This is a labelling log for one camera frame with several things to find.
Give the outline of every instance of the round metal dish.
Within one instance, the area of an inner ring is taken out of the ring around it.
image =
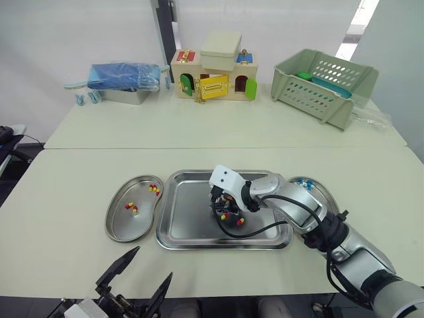
[[[339,206],[331,195],[330,191],[317,180],[309,177],[292,177],[288,180],[292,184],[297,184],[307,190],[318,202],[327,206],[327,210],[334,214],[339,214]]]
[[[149,191],[150,185],[158,186],[158,195]],[[131,242],[145,235],[152,227],[154,208],[163,191],[162,181],[155,176],[139,176],[126,182],[115,194],[107,210],[107,236],[116,242]],[[136,215],[133,215],[132,207],[125,208],[130,202],[138,208]]]

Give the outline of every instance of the plastic bag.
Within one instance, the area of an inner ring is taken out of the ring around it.
[[[87,81],[91,89],[158,91],[160,68],[156,64],[93,64]]]
[[[393,126],[392,118],[389,114],[372,109],[353,107],[350,114],[352,119],[373,125],[376,128],[386,128]]]

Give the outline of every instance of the white box lid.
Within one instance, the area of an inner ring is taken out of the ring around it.
[[[239,53],[240,41],[241,32],[238,31],[211,32],[201,48],[201,55],[234,58]]]

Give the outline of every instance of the green door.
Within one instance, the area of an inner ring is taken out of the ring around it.
[[[191,82],[188,76],[182,74],[180,76],[180,82],[181,82],[181,90],[183,91],[183,93],[189,96],[193,96],[193,91],[191,90]]]
[[[244,94],[246,95],[246,97],[249,99],[255,99],[257,87],[258,87],[258,84],[254,80],[254,78],[248,78],[246,81],[246,90],[244,91]]]

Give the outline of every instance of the plastic crate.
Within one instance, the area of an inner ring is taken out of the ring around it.
[[[358,65],[316,50],[303,50],[275,66],[271,96],[321,120],[345,129],[354,106],[368,102],[378,71],[370,66]],[[348,99],[338,93],[296,76],[308,72],[315,78],[347,89]]]

